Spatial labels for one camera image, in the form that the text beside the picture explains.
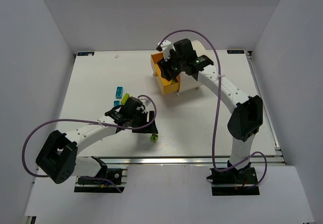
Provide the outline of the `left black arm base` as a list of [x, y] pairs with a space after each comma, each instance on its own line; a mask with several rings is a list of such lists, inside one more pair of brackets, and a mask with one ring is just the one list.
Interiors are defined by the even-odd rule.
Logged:
[[106, 165], [97, 157], [78, 157], [72, 176], [76, 177], [75, 193], [122, 193], [128, 170]]

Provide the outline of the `small cyan lego brick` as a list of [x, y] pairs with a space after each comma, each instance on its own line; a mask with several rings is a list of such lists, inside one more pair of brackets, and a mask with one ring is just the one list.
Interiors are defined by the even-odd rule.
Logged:
[[120, 105], [121, 103], [120, 103], [120, 101], [119, 100], [115, 100], [114, 101], [114, 106], [118, 106], [118, 105]]

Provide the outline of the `left blue corner label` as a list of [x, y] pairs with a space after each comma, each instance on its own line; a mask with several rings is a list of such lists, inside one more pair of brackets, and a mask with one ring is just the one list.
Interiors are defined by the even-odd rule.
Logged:
[[93, 56], [94, 55], [94, 52], [93, 51], [90, 51], [90, 52], [78, 52], [77, 53], [77, 56], [78, 57], [88, 57], [88, 56]]

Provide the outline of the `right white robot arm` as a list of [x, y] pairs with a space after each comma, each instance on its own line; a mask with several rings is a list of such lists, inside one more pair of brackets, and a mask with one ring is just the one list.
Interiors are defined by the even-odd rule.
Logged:
[[197, 40], [182, 39], [175, 43], [163, 40], [157, 50], [161, 58], [152, 58], [151, 66], [162, 94], [180, 93], [201, 85], [214, 93], [231, 114], [227, 127], [233, 144], [227, 168], [247, 169], [254, 136], [263, 123], [262, 99], [244, 93], [221, 74]]

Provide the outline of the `aluminium table rail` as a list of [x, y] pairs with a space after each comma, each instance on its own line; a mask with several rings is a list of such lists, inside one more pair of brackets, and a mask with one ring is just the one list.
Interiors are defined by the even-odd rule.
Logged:
[[[209, 165], [212, 166], [211, 157], [131, 157], [131, 158], [101, 158], [106, 165], [124, 165], [129, 166], [133, 164], [192, 164], [192, 165]], [[216, 157], [215, 162], [218, 168], [227, 166], [228, 157]], [[269, 166], [286, 165], [282, 155], [266, 156]], [[257, 154], [249, 160], [253, 165], [263, 165], [264, 158]], [[77, 157], [75, 165], [80, 166], [88, 162], [95, 162], [91, 157]]]

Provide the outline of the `cream cylindrical drawer cabinet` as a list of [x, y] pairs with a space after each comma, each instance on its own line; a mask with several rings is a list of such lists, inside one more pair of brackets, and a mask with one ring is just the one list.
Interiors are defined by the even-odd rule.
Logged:
[[[198, 40], [191, 41], [193, 49], [196, 51], [197, 56], [206, 55], [206, 49], [202, 43]], [[180, 83], [179, 93], [187, 90], [195, 89], [201, 86], [192, 76], [187, 75], [185, 72], [181, 72], [178, 76], [178, 82]]]

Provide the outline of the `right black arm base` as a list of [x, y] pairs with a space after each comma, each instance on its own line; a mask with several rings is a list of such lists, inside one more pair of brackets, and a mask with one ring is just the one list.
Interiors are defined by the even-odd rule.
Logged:
[[210, 175], [206, 179], [211, 184], [212, 196], [260, 195], [259, 187], [256, 186], [258, 178], [253, 167], [238, 174], [233, 170], [217, 172], [210, 169]]

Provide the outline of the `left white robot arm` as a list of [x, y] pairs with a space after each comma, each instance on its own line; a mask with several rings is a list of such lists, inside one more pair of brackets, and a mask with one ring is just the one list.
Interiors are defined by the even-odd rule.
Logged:
[[80, 157], [80, 153], [106, 137], [128, 130], [132, 133], [157, 135], [156, 109], [147, 110], [155, 103], [147, 95], [129, 97], [124, 104], [113, 107], [95, 121], [69, 132], [55, 130], [50, 133], [36, 164], [56, 184], [71, 176], [106, 182], [106, 164], [95, 156]]

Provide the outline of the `long lime lego brick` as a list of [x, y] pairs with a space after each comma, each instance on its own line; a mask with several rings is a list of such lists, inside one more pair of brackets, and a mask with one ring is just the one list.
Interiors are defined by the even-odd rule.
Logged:
[[126, 93], [121, 99], [121, 105], [125, 105], [126, 101], [130, 98], [130, 94]]

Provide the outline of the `long cyan lego brick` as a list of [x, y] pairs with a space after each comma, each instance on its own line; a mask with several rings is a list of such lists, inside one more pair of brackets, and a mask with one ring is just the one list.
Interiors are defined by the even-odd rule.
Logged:
[[118, 86], [116, 89], [116, 99], [122, 99], [123, 97], [123, 87]]

